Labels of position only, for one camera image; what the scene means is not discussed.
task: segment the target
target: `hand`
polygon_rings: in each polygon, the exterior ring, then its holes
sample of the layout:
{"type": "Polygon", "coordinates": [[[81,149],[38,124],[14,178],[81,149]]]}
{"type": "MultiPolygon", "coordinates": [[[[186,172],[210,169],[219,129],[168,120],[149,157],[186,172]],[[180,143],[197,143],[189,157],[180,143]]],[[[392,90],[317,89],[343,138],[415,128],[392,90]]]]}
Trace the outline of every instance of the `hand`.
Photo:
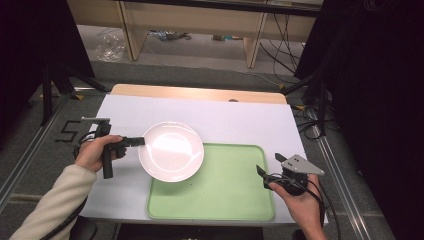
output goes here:
{"type": "MultiPolygon", "coordinates": [[[[317,175],[310,174],[308,178],[319,186],[317,175]]],[[[319,203],[311,194],[305,192],[300,196],[292,196],[276,183],[270,183],[269,187],[283,198],[290,215],[299,224],[307,239],[326,239],[320,222],[319,203]]],[[[315,195],[320,195],[312,183],[308,183],[308,189],[315,195]]]]}
{"type": "MultiPolygon", "coordinates": [[[[84,142],[75,160],[75,165],[97,172],[102,168],[101,155],[106,144],[116,143],[122,140],[121,136],[107,135],[95,138],[93,141],[84,142]]],[[[115,151],[112,151],[112,160],[116,159],[115,151]]]]}

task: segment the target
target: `robotic device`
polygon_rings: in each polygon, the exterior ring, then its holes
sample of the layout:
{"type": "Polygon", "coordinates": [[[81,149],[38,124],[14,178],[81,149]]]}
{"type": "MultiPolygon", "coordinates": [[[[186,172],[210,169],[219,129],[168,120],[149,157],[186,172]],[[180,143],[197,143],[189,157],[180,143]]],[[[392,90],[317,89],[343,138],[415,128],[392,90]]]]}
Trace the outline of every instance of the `robotic device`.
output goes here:
{"type": "MultiPolygon", "coordinates": [[[[85,138],[84,140],[94,139],[97,137],[103,137],[110,133],[110,129],[112,128],[112,125],[109,124],[110,119],[109,118],[82,118],[81,120],[85,121],[92,121],[93,123],[97,124],[96,131],[89,132],[83,136],[85,138]]],[[[107,144],[102,152],[102,164],[103,164],[103,178],[112,178],[113,177],[113,170],[112,170],[112,159],[111,159],[111,152],[114,150],[116,152],[117,158],[122,158],[125,156],[125,148],[126,147],[137,147],[140,145],[144,145],[144,138],[143,137],[137,137],[137,138],[127,138],[123,137],[123,139],[117,143],[109,143],[107,144]]],[[[75,154],[79,152],[80,147],[76,147],[75,154]]]]}
{"type": "Polygon", "coordinates": [[[270,189],[268,184],[275,182],[282,186],[293,196],[302,195],[308,186],[308,174],[324,175],[324,171],[317,168],[312,163],[299,155],[294,155],[287,159],[283,155],[276,153],[275,159],[281,162],[282,174],[267,175],[265,170],[256,165],[259,176],[262,177],[264,188],[270,189]]]}

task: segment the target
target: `person's left hand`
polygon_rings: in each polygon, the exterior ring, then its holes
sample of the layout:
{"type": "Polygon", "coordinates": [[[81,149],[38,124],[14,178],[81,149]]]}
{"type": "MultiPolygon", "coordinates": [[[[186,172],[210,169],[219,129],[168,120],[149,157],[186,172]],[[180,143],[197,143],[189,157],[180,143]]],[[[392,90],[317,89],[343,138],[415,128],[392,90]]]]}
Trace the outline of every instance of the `person's left hand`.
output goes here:
{"type": "MultiPolygon", "coordinates": [[[[75,160],[75,165],[97,172],[102,168],[101,155],[106,144],[116,143],[122,140],[121,136],[107,135],[95,138],[93,141],[84,142],[75,160]]],[[[112,160],[116,159],[115,151],[112,151],[112,160]]]]}

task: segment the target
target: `white tabletop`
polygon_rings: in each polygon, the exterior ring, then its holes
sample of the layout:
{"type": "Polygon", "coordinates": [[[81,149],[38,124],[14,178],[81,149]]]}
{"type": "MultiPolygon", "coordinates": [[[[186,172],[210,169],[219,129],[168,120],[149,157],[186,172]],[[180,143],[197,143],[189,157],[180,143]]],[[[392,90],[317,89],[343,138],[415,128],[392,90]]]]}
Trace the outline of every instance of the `white tabletop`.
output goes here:
{"type": "MultiPolygon", "coordinates": [[[[286,157],[299,154],[306,158],[292,111],[285,104],[107,95],[97,117],[111,119],[111,134],[127,137],[143,136],[157,123],[174,121],[193,128],[205,143],[258,145],[265,152],[268,173],[282,171],[274,158],[276,152],[286,157]]],[[[113,171],[111,179],[103,179],[99,171],[81,215],[127,223],[234,226],[294,223],[287,206],[275,193],[275,216],[266,222],[152,219],[146,212],[151,177],[141,166],[137,148],[128,148],[123,159],[114,161],[113,171]]]]}

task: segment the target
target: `silver mounting plate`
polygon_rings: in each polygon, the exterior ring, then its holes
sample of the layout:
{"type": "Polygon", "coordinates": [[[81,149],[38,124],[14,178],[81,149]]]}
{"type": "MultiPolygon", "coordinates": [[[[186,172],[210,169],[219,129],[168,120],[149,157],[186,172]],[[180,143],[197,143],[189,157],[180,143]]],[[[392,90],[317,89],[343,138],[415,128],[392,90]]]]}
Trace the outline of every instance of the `silver mounting plate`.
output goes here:
{"type": "Polygon", "coordinates": [[[323,170],[297,154],[282,162],[281,166],[295,173],[324,175],[323,170]]]}

